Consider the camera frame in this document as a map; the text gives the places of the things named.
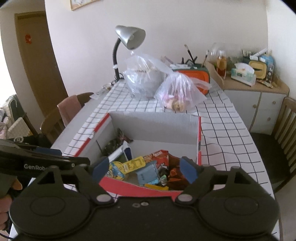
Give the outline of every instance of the wooden countertop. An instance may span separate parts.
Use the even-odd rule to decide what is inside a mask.
[[[286,94],[286,95],[288,95],[290,91],[289,87],[280,79],[275,80],[275,83],[278,85],[278,87],[274,87],[273,89],[258,82],[256,82],[256,84],[251,87],[237,80],[233,80],[230,76],[226,76],[224,80],[218,75],[214,66],[209,62],[206,62],[205,66],[207,67],[210,73],[210,76],[217,82],[217,84],[223,90],[258,91],[258,92],[268,92],[268,93],[277,93],[277,94]]]

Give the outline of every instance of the white tablecloth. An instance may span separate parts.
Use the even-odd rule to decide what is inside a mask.
[[[229,98],[213,79],[211,84],[208,99],[197,105],[196,111],[188,113],[202,117],[202,163],[215,166],[218,170],[230,170],[232,166],[240,166],[274,197],[266,169],[245,124]],[[83,124],[64,155],[74,156],[85,140],[93,137],[95,126],[110,111],[172,112],[168,109],[162,110],[160,103],[155,99],[131,98],[124,82],[120,81]],[[278,223],[272,233],[279,239]]]

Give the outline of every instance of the pink cloth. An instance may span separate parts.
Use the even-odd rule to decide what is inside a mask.
[[[64,125],[67,126],[74,116],[81,110],[81,105],[76,95],[72,95],[64,99],[57,105]]]

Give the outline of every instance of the red door decoration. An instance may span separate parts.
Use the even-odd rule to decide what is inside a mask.
[[[25,40],[26,40],[26,43],[27,43],[27,44],[31,44],[31,43],[32,43],[31,35],[26,34],[26,35],[25,35]]]

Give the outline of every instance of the human hand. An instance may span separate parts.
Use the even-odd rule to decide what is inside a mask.
[[[14,190],[22,190],[22,184],[18,179],[14,181],[11,186]],[[4,230],[6,228],[6,221],[8,220],[8,210],[12,203],[12,198],[9,194],[6,194],[5,197],[0,199],[0,230]]]

